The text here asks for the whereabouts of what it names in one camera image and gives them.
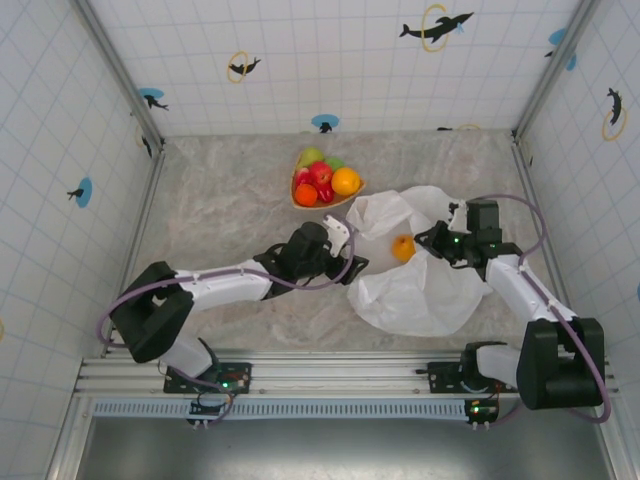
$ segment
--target metal frame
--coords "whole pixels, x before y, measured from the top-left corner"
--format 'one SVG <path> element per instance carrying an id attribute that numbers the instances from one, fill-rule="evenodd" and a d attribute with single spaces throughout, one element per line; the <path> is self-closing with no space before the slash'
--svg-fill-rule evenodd
<path id="1" fill-rule="evenodd" d="M 243 352 L 217 351 L 222 362 L 253 365 L 248 399 L 273 398 L 420 398 L 469 399 L 477 395 L 433 395 L 428 378 L 416 375 L 431 361 L 456 361 L 459 352 Z M 175 398 L 163 393 L 164 376 L 153 363 L 137 365 L 131 357 L 87 359 L 80 369 L 81 397 Z M 506 397 L 514 394 L 505 392 Z M 194 398 L 185 395 L 183 398 Z"/>
<path id="2" fill-rule="evenodd" d="M 60 438 L 49 466 L 47 480 L 76 478 L 84 454 L 93 420 L 94 401 L 72 398 Z"/>
<path id="3" fill-rule="evenodd" d="M 601 0 L 582 0 L 579 2 L 578 8 L 567 26 L 562 41 L 554 51 L 549 66 L 536 85 L 533 95 L 518 122 L 518 126 L 515 129 L 516 142 L 519 143 L 531 129 L 535 118 L 538 116 L 547 98 L 549 98 L 551 90 L 560 78 L 571 56 L 575 53 L 578 41 L 582 38 L 582 34 L 587 29 L 589 22 L 601 3 Z"/>
<path id="4" fill-rule="evenodd" d="M 638 452 L 629 452 L 620 428 L 620 420 L 614 409 L 611 418 L 600 425 L 603 450 L 609 454 L 609 461 L 616 479 L 638 478 L 634 463 L 638 464 Z"/>
<path id="5" fill-rule="evenodd" d="M 133 115 L 138 120 L 138 123 L 140 123 L 140 128 L 142 129 L 145 138 L 155 146 L 156 151 L 161 151 L 163 141 L 160 130 L 158 130 L 155 121 L 151 117 L 149 109 L 142 101 L 135 83 L 131 79 L 124 63 L 122 63 L 122 60 L 118 56 L 111 40 L 109 40 L 107 32 L 96 15 L 95 10 L 91 6 L 90 1 L 71 0 L 71 6 L 78 14 L 81 22 L 84 23 L 89 37 L 91 37 L 91 40 L 96 46 L 98 52 L 100 52 L 104 63 L 107 65 L 109 71 L 116 80 L 116 83 L 120 87 L 122 95 L 127 99 Z"/>
<path id="6" fill-rule="evenodd" d="M 525 156 L 522 152 L 521 146 L 514 143 L 511 146 L 511 153 L 513 154 L 513 160 L 516 164 L 516 168 L 518 169 L 518 176 L 520 177 L 520 183 L 522 183 L 522 188 L 524 189 L 526 199 L 534 205 L 540 205 L 540 203 L 538 202 L 538 197 L 536 196 L 536 192 L 533 188 L 533 182 L 531 180 L 531 175 L 529 175 L 529 169 L 527 168 Z M 533 211 L 531 212 L 531 219 L 533 221 L 533 225 L 535 226 L 536 234 L 538 235 L 538 237 L 540 237 L 542 235 L 542 231 L 540 230 L 541 227 Z M 569 300 L 569 295 L 567 294 L 567 287 L 564 283 L 564 280 L 562 279 L 562 275 L 560 275 L 558 258 L 555 254 L 553 246 L 551 245 L 550 239 L 547 239 L 547 241 L 542 244 L 541 250 L 542 255 L 544 256 L 544 261 L 547 265 L 547 270 L 549 271 L 549 276 L 551 277 L 551 289 L 553 293 L 558 300 L 560 300 L 568 307 L 571 307 L 571 301 Z"/>
<path id="7" fill-rule="evenodd" d="M 164 159 L 164 150 L 159 151 L 154 158 L 153 167 L 151 169 L 151 172 L 149 173 L 147 181 L 145 182 L 144 197 L 142 198 L 142 203 L 140 204 L 136 215 L 136 229 L 133 232 L 131 243 L 129 244 L 129 248 L 125 257 L 125 268 L 123 269 L 120 280 L 118 281 L 118 292 L 123 292 L 125 290 L 125 288 L 129 284 L 129 279 L 133 272 L 133 268 L 135 267 L 135 260 L 138 256 L 138 252 L 140 251 L 142 235 L 144 233 L 144 229 L 147 226 L 147 221 L 149 220 L 151 205 L 153 203 L 153 197 L 156 194 L 156 189 L 158 188 L 158 181 L 160 180 L 160 173 L 162 172 Z M 109 322 L 109 329 L 112 328 L 113 324 Z M 106 353 L 106 347 L 103 348 L 102 353 L 103 355 Z"/>

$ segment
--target marble floor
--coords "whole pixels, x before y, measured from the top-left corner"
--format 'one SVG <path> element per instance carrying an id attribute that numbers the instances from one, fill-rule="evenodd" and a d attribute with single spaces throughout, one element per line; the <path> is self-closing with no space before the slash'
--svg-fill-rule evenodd
<path id="1" fill-rule="evenodd" d="M 174 138 L 144 232 L 136 273 L 165 260 L 174 269 L 233 265 L 286 241 L 321 214 L 296 210 L 289 199 L 293 162 L 315 145 L 341 157 L 366 180 L 363 194 L 435 185 L 456 198 L 523 195 L 508 132 L 243 135 Z M 339 207 L 345 214 L 349 205 Z M 504 238 L 523 250 L 536 240 L 527 209 L 500 202 Z M 540 252 L 533 269 L 549 285 Z M 492 293 L 455 334 L 391 335 L 352 310 L 344 287 L 294 291 L 266 302 L 216 307 L 189 317 L 185 329 L 214 348 L 313 351 L 408 351 L 461 348 L 469 341 L 518 343 L 525 325 Z"/>

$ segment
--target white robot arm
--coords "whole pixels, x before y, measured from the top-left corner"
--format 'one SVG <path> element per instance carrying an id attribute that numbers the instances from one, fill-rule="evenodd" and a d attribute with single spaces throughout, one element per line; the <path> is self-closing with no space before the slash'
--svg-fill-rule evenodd
<path id="1" fill-rule="evenodd" d="M 416 235 L 415 241 L 455 268 L 474 268 L 527 323 L 522 350 L 501 342 L 468 344 L 460 362 L 463 377 L 496 379 L 517 387 L 530 409 L 600 405 L 602 389 L 594 375 L 597 370 L 600 382 L 604 375 L 600 324 L 593 318 L 579 318 L 562 305 L 531 271 L 520 249 L 502 242 L 495 201 L 460 202 L 450 209 L 449 222 L 437 222 Z M 559 355 L 559 347 L 575 355 Z M 592 366 L 582 351 L 576 353 L 582 347 Z"/>
<path id="2" fill-rule="evenodd" d="M 111 320 L 136 362 L 160 359 L 197 377 L 215 359 L 202 340 L 182 332 L 190 313 L 242 300 L 267 300 L 293 288 L 316 290 L 322 286 L 306 287 L 297 282 L 319 275 L 331 279 L 328 283 L 347 285 L 369 263 L 354 255 L 353 248 L 348 259 L 342 256 L 351 237 L 349 227 L 327 215 L 323 225 L 306 222 L 287 243 L 235 266 L 186 271 L 172 270 L 166 262 L 153 263 L 125 295 L 142 287 L 152 288 L 114 309 Z"/>

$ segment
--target wooden bowl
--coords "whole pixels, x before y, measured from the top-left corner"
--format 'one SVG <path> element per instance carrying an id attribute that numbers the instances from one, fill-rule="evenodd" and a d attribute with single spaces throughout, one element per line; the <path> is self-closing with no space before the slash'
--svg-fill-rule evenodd
<path id="1" fill-rule="evenodd" d="M 352 193 L 351 195 L 338 195 L 337 193 L 334 194 L 333 197 L 333 201 L 331 203 L 324 203 L 322 201 L 320 201 L 320 199 L 316 200 L 316 203 L 314 203 L 311 207 L 305 207 L 303 205 L 300 205 L 298 202 L 296 202 L 295 199 L 295 193 L 296 193 L 296 166 L 298 165 L 298 162 L 300 161 L 300 155 L 298 155 L 298 158 L 296 159 L 296 163 L 293 166 L 293 173 L 291 174 L 291 203 L 293 204 L 294 208 L 298 208 L 300 210 L 324 210 L 326 208 L 333 208 L 333 207 L 337 207 L 338 205 L 342 205 L 343 203 L 348 202 L 349 200 L 351 200 L 352 198 L 354 198 L 356 195 L 358 195 L 363 189 L 364 187 L 367 186 L 367 182 L 365 182 L 362 177 L 360 177 L 360 188 L 358 188 L 358 190 L 355 193 Z"/>

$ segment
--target circuit board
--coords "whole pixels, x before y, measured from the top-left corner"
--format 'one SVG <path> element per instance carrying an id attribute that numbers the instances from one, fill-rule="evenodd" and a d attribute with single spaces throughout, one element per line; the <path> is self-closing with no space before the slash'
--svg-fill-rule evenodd
<path id="1" fill-rule="evenodd" d="M 516 390 L 498 380 L 484 379 L 470 389 L 462 381 L 459 362 L 429 362 L 427 372 L 431 393 L 497 393 L 515 392 Z"/>
<path id="2" fill-rule="evenodd" d="M 218 368 L 211 367 L 198 377 L 198 380 L 219 383 L 234 394 L 249 393 L 251 386 L 250 363 L 223 363 Z M 178 375 L 171 367 L 167 369 L 164 381 L 164 393 L 222 393 L 212 387 L 203 387 Z"/>

